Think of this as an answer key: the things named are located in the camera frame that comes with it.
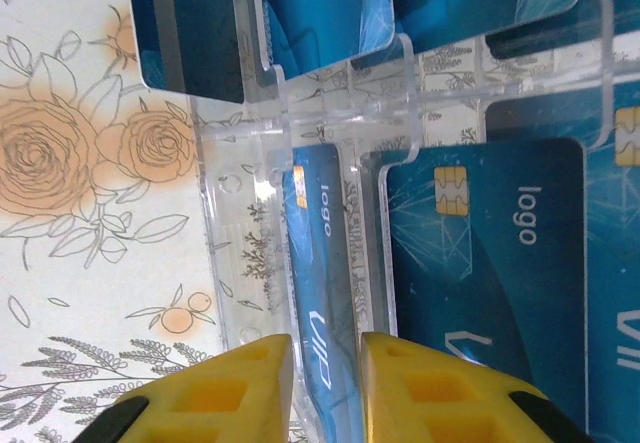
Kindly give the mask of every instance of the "card chip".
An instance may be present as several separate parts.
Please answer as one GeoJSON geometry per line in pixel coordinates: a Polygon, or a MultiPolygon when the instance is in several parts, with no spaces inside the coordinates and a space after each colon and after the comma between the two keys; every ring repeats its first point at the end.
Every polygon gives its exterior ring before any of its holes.
{"type": "Polygon", "coordinates": [[[441,215],[469,215],[469,185],[464,166],[438,166],[433,171],[436,211],[441,215]]]}
{"type": "Polygon", "coordinates": [[[616,164],[640,166],[640,106],[616,111],[616,164]]]}
{"type": "Polygon", "coordinates": [[[308,208],[307,188],[304,185],[304,168],[302,166],[293,167],[293,182],[296,187],[296,203],[300,208],[308,208]]]}

